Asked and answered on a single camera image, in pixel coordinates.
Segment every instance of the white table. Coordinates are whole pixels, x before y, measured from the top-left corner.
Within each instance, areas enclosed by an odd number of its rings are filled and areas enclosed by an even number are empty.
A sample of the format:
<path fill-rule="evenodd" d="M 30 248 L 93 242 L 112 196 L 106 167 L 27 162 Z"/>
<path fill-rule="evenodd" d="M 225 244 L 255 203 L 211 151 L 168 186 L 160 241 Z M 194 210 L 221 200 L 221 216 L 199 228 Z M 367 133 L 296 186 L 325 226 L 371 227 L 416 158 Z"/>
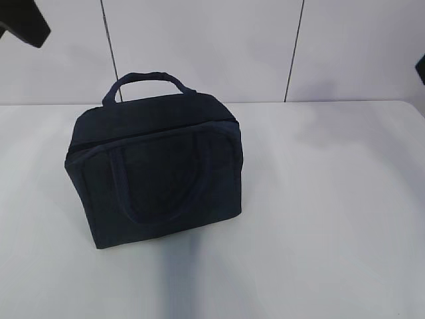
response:
<path fill-rule="evenodd" d="M 229 104 L 242 214 L 101 251 L 63 168 L 91 107 L 0 107 L 0 318 L 425 318 L 410 105 Z"/>

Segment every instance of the top handle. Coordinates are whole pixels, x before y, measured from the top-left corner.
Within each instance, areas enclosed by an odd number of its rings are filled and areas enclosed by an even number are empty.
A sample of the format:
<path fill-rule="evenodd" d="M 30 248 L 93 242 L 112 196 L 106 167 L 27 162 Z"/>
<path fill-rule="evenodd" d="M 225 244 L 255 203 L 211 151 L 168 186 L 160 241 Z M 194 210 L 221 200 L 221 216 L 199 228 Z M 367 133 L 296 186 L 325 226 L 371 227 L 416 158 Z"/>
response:
<path fill-rule="evenodd" d="M 151 73 L 129 73 L 127 75 L 124 75 L 122 78 L 120 78 L 117 82 L 112 85 L 109 92 L 105 95 L 104 99 L 102 100 L 102 104 L 104 106 L 107 105 L 115 105 L 117 102 L 115 101 L 115 95 L 117 94 L 118 89 L 120 86 L 125 85 L 127 83 L 132 82 L 139 82 L 139 81 L 150 81 L 150 80 L 157 80 L 157 81 L 167 81 L 173 83 L 182 93 L 196 93 L 195 90 L 192 90 L 191 88 L 187 88 L 183 85 L 182 82 L 177 80 L 174 76 L 165 73 L 165 72 L 151 72 Z"/>

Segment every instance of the bag handle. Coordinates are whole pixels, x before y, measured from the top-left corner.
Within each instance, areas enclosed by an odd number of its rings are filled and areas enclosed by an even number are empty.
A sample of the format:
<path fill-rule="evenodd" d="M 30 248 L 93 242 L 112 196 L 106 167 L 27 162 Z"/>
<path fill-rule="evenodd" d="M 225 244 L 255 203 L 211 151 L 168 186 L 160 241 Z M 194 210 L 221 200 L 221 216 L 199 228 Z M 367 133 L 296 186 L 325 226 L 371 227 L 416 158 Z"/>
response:
<path fill-rule="evenodd" d="M 197 92 L 195 90 L 192 90 L 191 88 L 187 88 L 186 86 L 183 85 L 182 82 L 177 80 L 174 76 L 165 72 L 151 72 L 151 73 L 134 73 L 133 72 L 133 73 L 124 75 L 122 78 L 117 80 L 117 82 L 115 82 L 112 85 L 111 89 L 102 100 L 102 104 L 104 106 L 116 105 L 117 102 L 115 101 L 115 95 L 117 94 L 117 91 L 121 86 L 127 83 L 139 82 L 139 81 L 150 81 L 150 80 L 171 82 L 184 94 Z"/>
<path fill-rule="evenodd" d="M 118 205 L 120 206 L 121 211 L 127 215 L 131 221 L 144 225 L 158 225 L 169 222 L 186 213 L 192 204 L 199 198 L 209 182 L 209 177 L 211 175 L 211 160 L 208 143 L 200 141 L 200 136 L 197 134 L 194 135 L 194 139 L 200 157 L 199 163 L 201 164 L 199 176 L 195 178 L 196 180 L 191 190 L 187 192 L 178 207 L 167 214 L 160 215 L 158 217 L 154 216 L 146 218 L 143 216 L 143 211 L 138 213 L 133 208 L 133 205 L 131 204 L 128 174 L 124 162 L 123 151 L 121 148 L 114 148 L 110 150 L 109 158 L 112 167 L 112 175 L 114 178 Z"/>

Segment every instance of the zipper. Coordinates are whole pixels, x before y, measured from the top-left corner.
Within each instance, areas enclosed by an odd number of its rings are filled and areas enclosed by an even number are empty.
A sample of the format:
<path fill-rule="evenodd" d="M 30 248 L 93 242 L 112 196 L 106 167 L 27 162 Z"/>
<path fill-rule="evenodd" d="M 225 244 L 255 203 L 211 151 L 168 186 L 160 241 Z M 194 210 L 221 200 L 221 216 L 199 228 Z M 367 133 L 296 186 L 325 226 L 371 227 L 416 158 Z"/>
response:
<path fill-rule="evenodd" d="M 77 144 L 77 145 L 74 145 L 74 146 L 70 146 L 68 148 L 68 153 L 66 155 L 66 158 L 68 158 L 68 156 L 71 156 L 72 154 L 74 154 L 76 152 L 79 152 L 79 151 L 82 151 L 82 150 L 87 150 L 89 148 L 94 148 L 95 146 L 99 146 L 99 145 L 102 145 L 102 144 L 107 144 L 107 143 L 110 143 L 110 142 L 123 140 L 123 139 L 126 139 L 126 138 L 136 138 L 138 136 L 150 135 L 150 134 L 165 132 L 165 131 L 169 131 L 169 130 L 177 130 L 179 128 L 189 128 L 191 126 L 196 126 L 196 125 L 200 125 L 200 124 L 204 124 L 204 123 L 208 123 L 208 122 L 233 122 L 233 123 L 238 123 L 238 121 L 236 121 L 235 118 L 225 118 L 223 120 L 204 121 L 204 122 L 200 122 L 200 123 L 196 123 L 196 124 L 185 124 L 185 125 L 180 125 L 180 126 L 173 126 L 171 128 L 160 128 L 158 130 L 149 131 L 149 132 L 146 132 L 146 133 L 143 133 L 143 134 L 136 133 L 136 134 L 130 134 L 130 135 L 126 135 L 126 136 L 120 136 L 118 138 L 108 138 L 106 140 L 81 143 L 81 144 Z"/>

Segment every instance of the navy blue bag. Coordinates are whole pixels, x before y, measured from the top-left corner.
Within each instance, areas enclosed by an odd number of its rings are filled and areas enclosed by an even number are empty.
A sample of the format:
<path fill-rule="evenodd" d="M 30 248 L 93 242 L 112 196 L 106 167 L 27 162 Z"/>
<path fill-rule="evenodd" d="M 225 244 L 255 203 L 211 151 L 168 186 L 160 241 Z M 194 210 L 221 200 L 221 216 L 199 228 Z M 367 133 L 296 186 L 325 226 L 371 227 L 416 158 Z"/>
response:
<path fill-rule="evenodd" d="M 118 88 L 172 82 L 182 94 L 115 101 Z M 99 249 L 200 227 L 241 212 L 239 123 L 173 76 L 129 73 L 81 115 L 65 160 Z"/>

